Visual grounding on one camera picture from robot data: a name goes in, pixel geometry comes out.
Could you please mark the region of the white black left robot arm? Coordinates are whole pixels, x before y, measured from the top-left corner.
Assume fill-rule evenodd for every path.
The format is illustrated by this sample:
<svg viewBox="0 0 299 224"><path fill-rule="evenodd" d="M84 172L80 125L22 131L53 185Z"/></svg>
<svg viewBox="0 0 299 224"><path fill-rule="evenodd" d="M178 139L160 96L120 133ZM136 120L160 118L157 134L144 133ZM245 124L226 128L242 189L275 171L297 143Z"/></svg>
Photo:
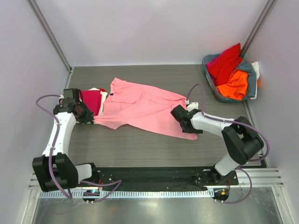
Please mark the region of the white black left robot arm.
<svg viewBox="0 0 299 224"><path fill-rule="evenodd" d="M99 182L94 163L74 165L68 157L71 133L77 123L93 124L93 112L85 105L82 91L65 89L59 103L52 111L36 105L53 117L54 123L49 142L42 153L32 161L32 167L43 192L76 188L81 181L88 186Z"/></svg>

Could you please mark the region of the pink t shirt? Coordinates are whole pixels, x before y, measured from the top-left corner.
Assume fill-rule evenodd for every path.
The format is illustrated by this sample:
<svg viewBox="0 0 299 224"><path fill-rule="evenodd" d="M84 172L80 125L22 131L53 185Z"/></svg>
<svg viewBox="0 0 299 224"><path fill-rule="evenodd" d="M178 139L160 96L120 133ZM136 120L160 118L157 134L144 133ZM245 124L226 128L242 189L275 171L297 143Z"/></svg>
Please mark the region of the pink t shirt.
<svg viewBox="0 0 299 224"><path fill-rule="evenodd" d="M185 107L185 101L184 96L171 91L114 78L110 95L103 104L103 114L95 116L94 122L114 130L130 125L157 134L196 140L197 135L184 133L171 115L176 106Z"/></svg>

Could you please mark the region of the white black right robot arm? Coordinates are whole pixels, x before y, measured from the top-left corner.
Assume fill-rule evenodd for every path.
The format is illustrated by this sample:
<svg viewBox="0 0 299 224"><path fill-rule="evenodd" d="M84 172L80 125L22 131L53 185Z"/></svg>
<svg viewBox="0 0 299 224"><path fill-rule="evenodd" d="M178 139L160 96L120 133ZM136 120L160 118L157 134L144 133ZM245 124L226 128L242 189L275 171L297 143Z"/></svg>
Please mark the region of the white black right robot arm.
<svg viewBox="0 0 299 224"><path fill-rule="evenodd" d="M188 111L181 105L176 106L171 115L184 133L206 131L223 138L227 154L211 168L211 180L215 184L223 184L232 171L249 162L264 147L257 130L245 117L224 119L199 109Z"/></svg>

